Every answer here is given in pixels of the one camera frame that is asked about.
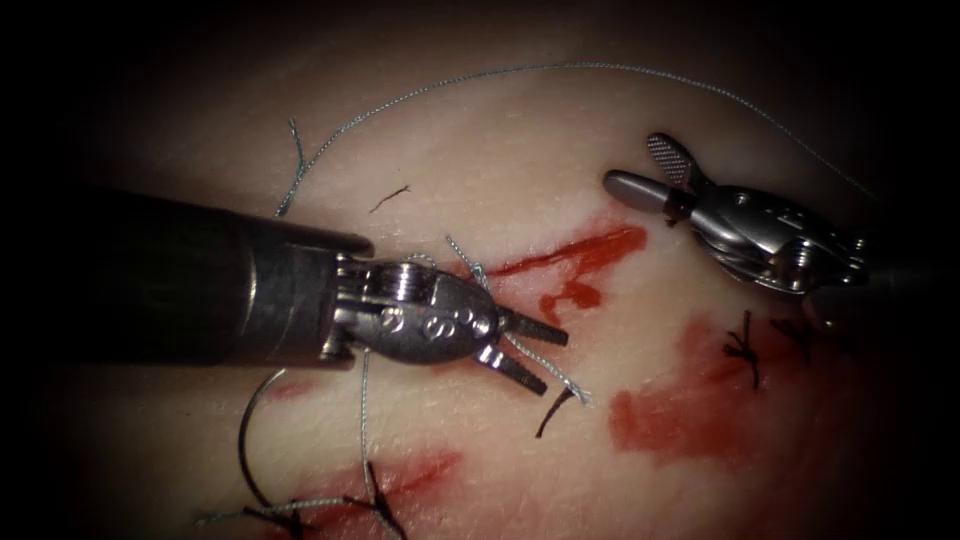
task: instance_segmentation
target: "black suture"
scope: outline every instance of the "black suture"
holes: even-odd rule
[[[550,410],[547,411],[546,416],[543,417],[543,422],[540,422],[540,429],[537,430],[537,438],[543,436],[543,428],[547,427],[547,422],[553,418],[553,415],[557,412],[557,409],[568,399],[573,397],[573,392],[569,388],[564,387],[563,392],[560,392],[560,395],[557,396],[557,400],[553,402],[553,405],[550,406]]]
[[[743,358],[750,364],[750,369],[753,371],[753,391],[756,392],[760,388],[760,369],[757,366],[760,363],[760,357],[757,356],[756,351],[750,348],[749,310],[743,311],[743,339],[741,340],[740,336],[735,332],[727,332],[727,335],[737,342],[737,347],[725,343],[723,345],[723,354],[734,358]]]

